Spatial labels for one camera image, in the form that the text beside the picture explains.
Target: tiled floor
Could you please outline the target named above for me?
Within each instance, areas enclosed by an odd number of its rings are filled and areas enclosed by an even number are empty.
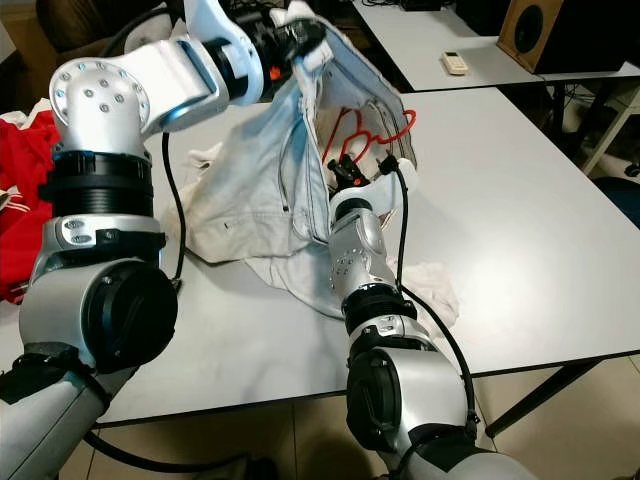
[[[481,415],[491,421],[552,369],[476,381]],[[284,480],[368,480],[385,467],[362,450],[345,424],[344,397],[298,400],[131,427],[100,436],[149,458],[204,462],[241,451],[269,456]],[[482,432],[479,445],[494,448]],[[607,360],[495,438],[541,479],[613,480],[640,467],[640,356]],[[61,480],[175,479],[128,467],[81,444]]]

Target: white table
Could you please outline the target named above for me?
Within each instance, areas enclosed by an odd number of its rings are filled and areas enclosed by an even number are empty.
[[[639,351],[640,232],[631,222],[496,89],[403,98],[418,112],[421,178],[410,200],[406,262],[445,264],[462,311],[452,332],[472,373]],[[178,180],[189,148],[211,146],[263,108],[233,108],[173,135]],[[162,203],[159,145],[149,142]],[[398,227],[399,216],[385,234],[390,252]],[[101,422],[345,388],[341,321],[267,287],[241,263],[214,268],[189,259],[184,282],[171,344],[125,385]],[[0,368],[7,368],[20,344],[16,319],[3,309]]]
[[[498,37],[479,36],[451,10],[405,12],[399,6],[367,7],[360,0],[353,4],[415,91],[640,75],[640,68],[628,62],[618,72],[535,75],[500,50]],[[447,73],[440,57],[450,50],[460,53],[468,75]]]

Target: wooden speaker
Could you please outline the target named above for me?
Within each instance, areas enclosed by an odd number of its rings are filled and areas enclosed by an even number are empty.
[[[511,0],[498,46],[532,73],[619,70],[638,0]]]

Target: red clothing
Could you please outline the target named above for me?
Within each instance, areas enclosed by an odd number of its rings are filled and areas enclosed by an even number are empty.
[[[38,185],[53,168],[51,148],[59,136],[50,111],[40,112],[26,130],[0,120],[0,189],[16,186],[22,198],[16,207],[0,210],[0,298],[19,303],[42,245],[42,226],[51,218],[51,204],[38,198]]]

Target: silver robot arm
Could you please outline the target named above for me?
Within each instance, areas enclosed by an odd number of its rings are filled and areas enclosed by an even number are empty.
[[[358,190],[343,190],[350,198],[335,209],[329,241],[349,334],[349,429],[391,478],[533,480],[515,460],[475,446],[463,382],[398,290],[378,217]]]
[[[321,41],[313,20],[253,25],[188,0],[191,36],[62,65],[50,84],[61,141],[40,196],[53,205],[20,310],[24,354],[0,375],[0,479],[55,478],[136,369],[173,336],[177,294],[158,268],[144,140],[247,105],[270,69]]]

